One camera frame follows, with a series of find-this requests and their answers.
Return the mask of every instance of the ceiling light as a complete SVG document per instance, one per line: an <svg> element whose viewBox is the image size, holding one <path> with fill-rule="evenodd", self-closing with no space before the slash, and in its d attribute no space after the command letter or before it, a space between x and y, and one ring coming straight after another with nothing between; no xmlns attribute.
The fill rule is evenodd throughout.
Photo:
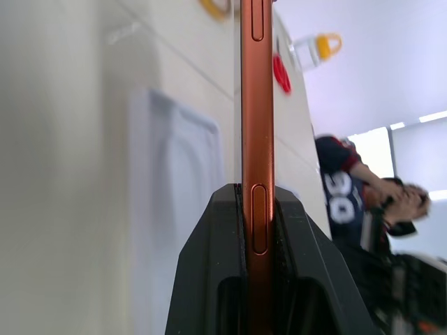
<svg viewBox="0 0 447 335"><path fill-rule="evenodd" d="M405 123L403 123L403 122L399 122L398 124L392 124L390 126L392 131L395 129L404 128L404 127L405 127Z"/></svg>
<svg viewBox="0 0 447 335"><path fill-rule="evenodd" d="M447 117L447 110L444 112L425 115L424 117L420 117L419 121L420 122L428 122L428 121L433 121L433 120L437 120L437 119L442 119L443 117Z"/></svg>
<svg viewBox="0 0 447 335"><path fill-rule="evenodd" d="M432 191L429 192L428 195L432 201L447 200L447 190Z"/></svg>

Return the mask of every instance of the navy blue jersey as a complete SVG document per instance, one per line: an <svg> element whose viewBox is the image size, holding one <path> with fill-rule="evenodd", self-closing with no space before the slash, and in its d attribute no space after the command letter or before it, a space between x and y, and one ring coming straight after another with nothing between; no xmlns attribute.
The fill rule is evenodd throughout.
<svg viewBox="0 0 447 335"><path fill-rule="evenodd" d="M360 245L365 213L364 182L349 174L361 161L360 156L353 147L332 136L320 137L315 144L332 238Z"/></svg>

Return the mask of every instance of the clear plastic bottle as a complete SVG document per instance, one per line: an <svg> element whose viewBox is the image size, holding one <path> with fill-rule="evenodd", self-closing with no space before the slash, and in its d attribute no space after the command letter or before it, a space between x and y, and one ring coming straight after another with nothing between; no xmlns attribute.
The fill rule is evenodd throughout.
<svg viewBox="0 0 447 335"><path fill-rule="evenodd" d="M342 38L336 33L326 33L293 42L290 45L290 52L295 66L301 71L306 71L329 60L341 48Z"/></svg>

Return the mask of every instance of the orange smartphone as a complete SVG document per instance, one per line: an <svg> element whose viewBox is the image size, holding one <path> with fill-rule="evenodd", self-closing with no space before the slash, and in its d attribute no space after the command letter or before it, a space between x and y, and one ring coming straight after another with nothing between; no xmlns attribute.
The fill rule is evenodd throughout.
<svg viewBox="0 0 447 335"><path fill-rule="evenodd" d="M250 335L272 334L272 0L241 0L242 207Z"/></svg>

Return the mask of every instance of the yellow object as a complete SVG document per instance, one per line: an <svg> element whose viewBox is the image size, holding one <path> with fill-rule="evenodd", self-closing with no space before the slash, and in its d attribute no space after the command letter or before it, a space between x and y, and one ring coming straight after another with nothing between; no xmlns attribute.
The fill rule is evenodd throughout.
<svg viewBox="0 0 447 335"><path fill-rule="evenodd" d="M336 46L330 48L330 41L337 41ZM320 58L327 61L331 56L335 55L342 48L342 38L336 33L327 33L316 37L316 48Z"/></svg>
<svg viewBox="0 0 447 335"><path fill-rule="evenodd" d="M205 10L216 20L224 20L230 16L231 2L227 0L227 7L222 9L216 5L213 0L200 0Z"/></svg>

